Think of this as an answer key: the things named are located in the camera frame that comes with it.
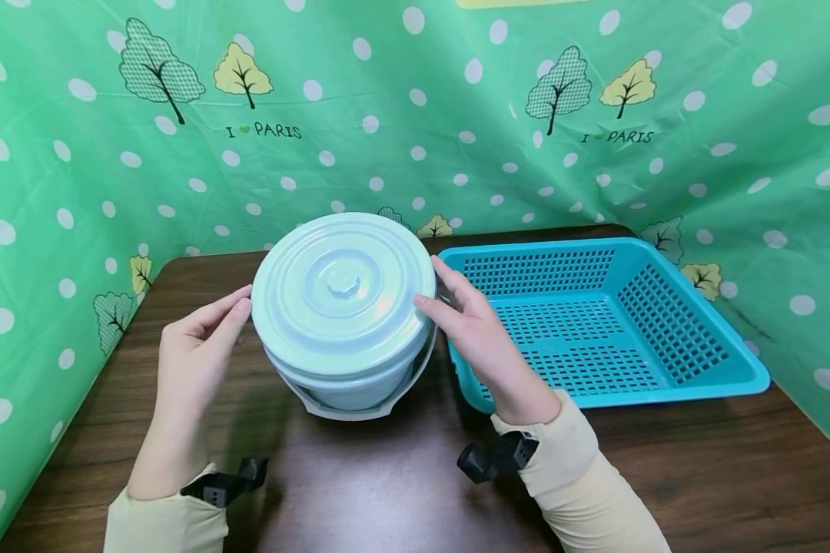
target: checkered tree print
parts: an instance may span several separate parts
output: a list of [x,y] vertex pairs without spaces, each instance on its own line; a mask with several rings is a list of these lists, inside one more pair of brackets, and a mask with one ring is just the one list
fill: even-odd
[[590,88],[593,84],[586,79],[586,60],[577,46],[570,46],[528,93],[526,113],[537,120],[549,117],[550,136],[557,115],[578,111],[590,102]]
[[120,75],[126,81],[126,89],[144,100],[168,101],[178,123],[184,124],[178,104],[187,104],[206,92],[196,71],[179,61],[169,43],[152,35],[140,20],[129,18],[126,35],[126,47],[120,52]]

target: polka dot fabric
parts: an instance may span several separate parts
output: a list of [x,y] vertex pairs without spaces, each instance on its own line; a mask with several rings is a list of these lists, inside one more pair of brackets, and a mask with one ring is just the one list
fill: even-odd
[[0,534],[165,263],[335,212],[626,225],[830,438],[830,0],[126,4],[0,1]]

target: plastic bucket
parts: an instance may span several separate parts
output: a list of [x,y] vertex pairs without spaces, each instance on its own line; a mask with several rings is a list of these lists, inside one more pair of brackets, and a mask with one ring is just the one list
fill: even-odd
[[277,372],[316,403],[310,412],[383,412],[426,365],[413,367],[433,325],[413,298],[435,286],[430,256],[406,228],[373,214],[329,215],[264,258],[252,320]]

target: hand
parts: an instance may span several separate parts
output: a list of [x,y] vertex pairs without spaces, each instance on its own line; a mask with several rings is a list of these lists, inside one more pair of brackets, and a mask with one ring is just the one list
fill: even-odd
[[201,418],[227,373],[231,349],[252,312],[252,285],[167,325],[160,339],[157,414]]

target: wooden table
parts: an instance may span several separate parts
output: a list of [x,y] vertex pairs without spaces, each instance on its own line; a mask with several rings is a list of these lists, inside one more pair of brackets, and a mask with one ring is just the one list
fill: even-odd
[[[621,233],[455,237],[428,248]],[[163,269],[1,553],[101,551],[108,503],[124,487],[151,418],[161,329],[251,282],[263,257],[188,257]],[[561,551],[519,479],[474,485],[456,468],[461,449],[492,430],[463,403],[444,341],[390,417],[337,423],[305,413],[251,325],[242,337],[211,443],[224,470],[245,455],[270,456],[271,464],[265,487],[230,508],[225,551]],[[780,390],[586,415],[673,551],[830,551],[830,444]]]

